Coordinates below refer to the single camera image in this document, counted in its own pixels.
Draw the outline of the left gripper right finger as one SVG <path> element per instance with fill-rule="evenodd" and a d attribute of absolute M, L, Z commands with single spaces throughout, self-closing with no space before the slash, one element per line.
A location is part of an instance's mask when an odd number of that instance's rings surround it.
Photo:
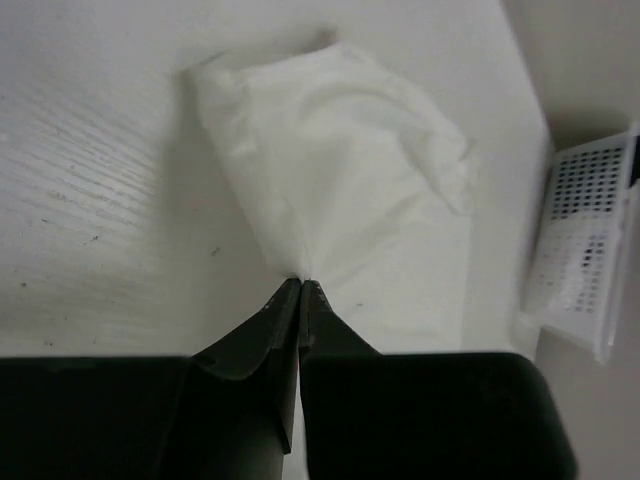
<path fill-rule="evenodd" d="M 573 479 L 535 365 L 508 352 L 376 351 L 303 284 L 300 392 L 313 479 Z"/>

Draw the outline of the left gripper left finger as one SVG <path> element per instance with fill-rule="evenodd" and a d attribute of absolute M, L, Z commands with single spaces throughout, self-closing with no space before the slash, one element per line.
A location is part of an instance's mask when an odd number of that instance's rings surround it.
<path fill-rule="evenodd" d="M 299 281 L 192 356 L 1 362 L 5 479 L 278 479 L 292 448 Z"/>

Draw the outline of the white tank top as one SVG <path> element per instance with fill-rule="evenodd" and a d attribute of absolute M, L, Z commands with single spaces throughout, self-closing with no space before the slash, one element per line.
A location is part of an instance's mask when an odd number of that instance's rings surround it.
<path fill-rule="evenodd" d="M 265 260 L 382 352 L 459 350 L 478 157 L 433 101 L 345 42 L 227 52 L 193 77 Z"/>

